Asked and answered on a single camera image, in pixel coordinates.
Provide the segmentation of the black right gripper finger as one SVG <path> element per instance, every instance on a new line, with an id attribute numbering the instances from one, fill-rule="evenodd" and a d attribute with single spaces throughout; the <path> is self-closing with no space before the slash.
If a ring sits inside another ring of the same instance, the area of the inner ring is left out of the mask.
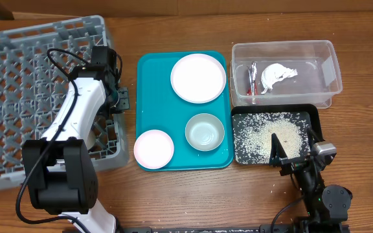
<path id="1" fill-rule="evenodd" d="M 312 128 L 307 129 L 307 136 L 309 144 L 315 144 L 321 141 L 321 138 L 312 130 Z"/>
<path id="2" fill-rule="evenodd" d="M 281 145 L 277 135 L 273 133 L 271 135 L 271 152 L 269 158 L 270 166 L 280 166 L 280 162 L 284 159 L 288 159 L 283 146 Z"/>

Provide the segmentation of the small pink bowl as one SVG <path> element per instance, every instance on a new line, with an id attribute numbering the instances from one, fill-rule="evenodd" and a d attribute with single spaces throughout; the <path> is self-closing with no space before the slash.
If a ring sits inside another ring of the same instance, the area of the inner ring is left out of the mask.
<path id="1" fill-rule="evenodd" d="M 133 152 L 135 160 L 142 167 L 156 170 L 163 168 L 172 160 L 174 143 L 164 131 L 152 129 L 137 138 Z"/>

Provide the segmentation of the red snack wrapper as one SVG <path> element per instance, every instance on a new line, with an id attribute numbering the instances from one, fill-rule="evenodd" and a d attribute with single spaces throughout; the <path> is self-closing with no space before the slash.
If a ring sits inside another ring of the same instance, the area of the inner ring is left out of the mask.
<path id="1" fill-rule="evenodd" d="M 249 68 L 248 68 L 248 75 L 249 75 L 249 90 L 247 92 L 248 95 L 255 96 L 257 95 L 256 90 L 256 75 L 257 75 L 257 67 L 256 62 L 253 61 Z"/>

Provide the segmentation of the white napkin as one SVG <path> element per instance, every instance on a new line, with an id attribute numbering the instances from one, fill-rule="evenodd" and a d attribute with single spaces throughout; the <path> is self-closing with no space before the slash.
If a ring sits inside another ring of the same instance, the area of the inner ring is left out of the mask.
<path id="1" fill-rule="evenodd" d="M 261 83 L 264 88 L 261 94 L 266 94 L 268 90 L 272 90 L 275 83 L 281 82 L 286 78 L 292 78 L 296 75 L 298 75 L 296 69 L 287 68 L 279 63 L 267 66 L 261 75 Z"/>

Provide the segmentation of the grey bowl of rice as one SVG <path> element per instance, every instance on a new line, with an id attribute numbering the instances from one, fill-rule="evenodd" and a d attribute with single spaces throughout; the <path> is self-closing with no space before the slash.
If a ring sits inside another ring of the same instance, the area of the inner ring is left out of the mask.
<path id="1" fill-rule="evenodd" d="M 225 128 L 219 118 L 209 113 L 193 116 L 185 126 L 186 141 L 196 150 L 215 150 L 224 140 Z"/>

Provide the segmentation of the white round plate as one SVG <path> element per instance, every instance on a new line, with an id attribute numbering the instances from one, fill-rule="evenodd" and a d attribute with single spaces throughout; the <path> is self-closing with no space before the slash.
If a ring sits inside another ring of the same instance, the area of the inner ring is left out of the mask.
<path id="1" fill-rule="evenodd" d="M 193 104 L 211 102 L 223 92 L 227 76 L 222 64 L 214 57 L 197 53 L 182 57 L 170 75 L 174 92 Z"/>

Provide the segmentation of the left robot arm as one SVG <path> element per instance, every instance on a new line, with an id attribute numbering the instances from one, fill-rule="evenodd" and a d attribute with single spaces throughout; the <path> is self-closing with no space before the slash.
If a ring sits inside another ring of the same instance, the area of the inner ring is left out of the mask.
<path id="1" fill-rule="evenodd" d="M 98 179 L 89 156 L 89 133 L 97 115 L 115 113 L 121 57 L 108 46 L 94 46 L 89 61 L 64 75 L 69 90 L 60 111 L 38 140 L 21 153 L 25 180 L 16 215 L 37 225 L 70 221 L 80 232 L 125 232 L 98 200 Z"/>

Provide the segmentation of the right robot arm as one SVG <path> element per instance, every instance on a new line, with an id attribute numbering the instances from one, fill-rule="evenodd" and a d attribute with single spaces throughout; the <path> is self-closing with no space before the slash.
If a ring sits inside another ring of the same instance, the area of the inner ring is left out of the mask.
<path id="1" fill-rule="evenodd" d="M 325 185 L 321 172 L 333 162 L 336 147 L 318 136 L 311 128 L 307 129 L 310 152 L 305 157 L 288 159 L 284 150 L 279 150 L 281 176 L 295 178 L 301 197 L 282 210 L 295 206 L 301 201 L 306 207 L 307 216 L 297 217 L 288 232 L 348 232 L 343 225 L 348 219 L 352 202 L 352 192 L 339 185 Z"/>

